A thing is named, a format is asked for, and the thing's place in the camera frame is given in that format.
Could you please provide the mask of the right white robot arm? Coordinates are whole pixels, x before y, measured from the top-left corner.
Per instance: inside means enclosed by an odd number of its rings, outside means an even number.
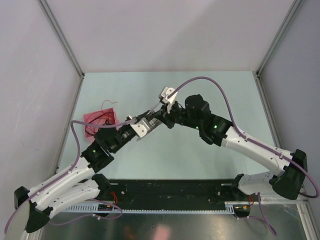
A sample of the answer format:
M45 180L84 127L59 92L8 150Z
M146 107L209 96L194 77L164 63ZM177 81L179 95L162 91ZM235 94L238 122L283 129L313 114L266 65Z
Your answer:
M307 169L307 156L301 150L290 152L270 146L241 131L231 121L212 114L209 103L201 95L188 96L185 107L174 97L161 94L162 107L156 118L168 128L175 124L197 129L200 138L209 145L236 151L264 166L268 171L258 174L239 174L234 185L246 195L275 192L283 198L296 200Z

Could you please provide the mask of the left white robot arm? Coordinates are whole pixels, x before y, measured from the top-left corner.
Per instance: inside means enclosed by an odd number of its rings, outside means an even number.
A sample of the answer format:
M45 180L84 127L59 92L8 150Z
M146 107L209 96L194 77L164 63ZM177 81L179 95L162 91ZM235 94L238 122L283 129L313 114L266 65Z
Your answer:
M155 112L128 118L117 124L96 125L94 141L86 150L77 150L74 163L32 188L14 191L14 207L28 206L24 230L33 233L44 227L57 213L90 199L102 199L110 192L110 183L100 170L110 164L116 153L134 137L140 139L155 127Z

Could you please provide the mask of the white plastic spool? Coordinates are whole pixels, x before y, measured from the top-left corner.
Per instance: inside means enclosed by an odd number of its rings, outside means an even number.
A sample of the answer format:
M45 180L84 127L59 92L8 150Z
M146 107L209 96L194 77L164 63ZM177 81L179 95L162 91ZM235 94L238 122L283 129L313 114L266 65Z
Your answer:
M152 108L150 108L141 120L137 121L134 125L136 126L135 131L137 134L137 142L141 141L151 132L153 132L162 122L156 119L153 114L160 110L160 102L156 103Z

